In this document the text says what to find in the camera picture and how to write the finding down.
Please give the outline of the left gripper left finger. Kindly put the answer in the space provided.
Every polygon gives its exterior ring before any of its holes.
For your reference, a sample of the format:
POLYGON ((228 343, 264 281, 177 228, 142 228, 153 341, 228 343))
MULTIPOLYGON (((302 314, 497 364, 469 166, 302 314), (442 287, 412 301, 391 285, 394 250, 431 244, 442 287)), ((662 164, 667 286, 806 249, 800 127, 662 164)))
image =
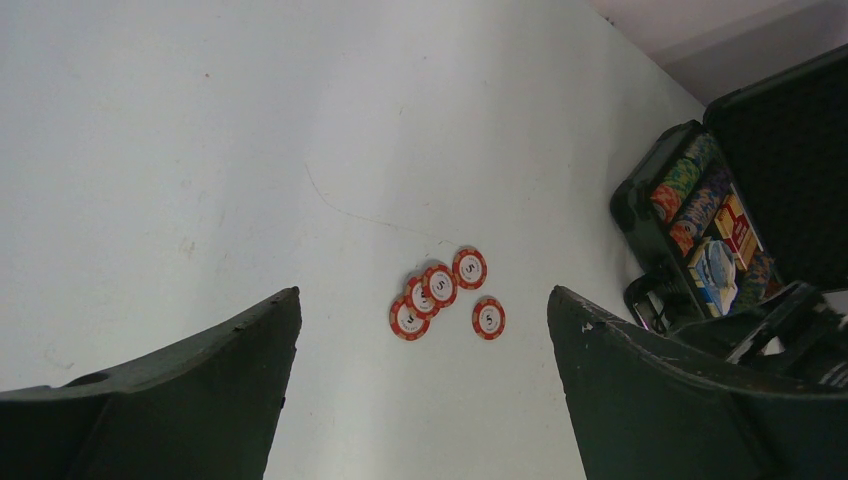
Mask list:
POLYGON ((299 291, 60 387, 1 395, 5 479, 260 479, 302 326, 299 291))

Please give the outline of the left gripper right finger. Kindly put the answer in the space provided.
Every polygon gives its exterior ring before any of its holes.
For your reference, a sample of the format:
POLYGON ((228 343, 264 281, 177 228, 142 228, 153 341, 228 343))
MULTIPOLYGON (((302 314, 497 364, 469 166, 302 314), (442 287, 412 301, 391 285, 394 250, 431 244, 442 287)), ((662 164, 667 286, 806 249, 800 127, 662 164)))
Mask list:
POLYGON ((846 477, 847 390, 729 364, 562 286, 547 318, 588 478, 846 477))

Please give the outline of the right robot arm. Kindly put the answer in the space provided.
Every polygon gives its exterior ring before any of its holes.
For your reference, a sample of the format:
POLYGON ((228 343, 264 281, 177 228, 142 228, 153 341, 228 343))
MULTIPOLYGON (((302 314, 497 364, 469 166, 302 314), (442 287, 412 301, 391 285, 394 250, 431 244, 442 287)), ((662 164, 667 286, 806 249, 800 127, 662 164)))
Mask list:
POLYGON ((729 364, 847 390, 847 317, 808 283, 794 282, 722 317, 678 325, 667 336, 729 364))

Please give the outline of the red Texas Hold'em card deck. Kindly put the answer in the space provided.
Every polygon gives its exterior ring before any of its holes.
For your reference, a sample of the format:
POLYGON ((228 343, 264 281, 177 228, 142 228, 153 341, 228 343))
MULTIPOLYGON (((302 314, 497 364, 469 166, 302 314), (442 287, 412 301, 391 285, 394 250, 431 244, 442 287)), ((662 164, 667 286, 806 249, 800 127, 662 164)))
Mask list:
POLYGON ((747 271, 759 248, 759 241, 744 206, 735 193, 726 196, 713 223, 722 241, 733 253, 736 267, 747 271))

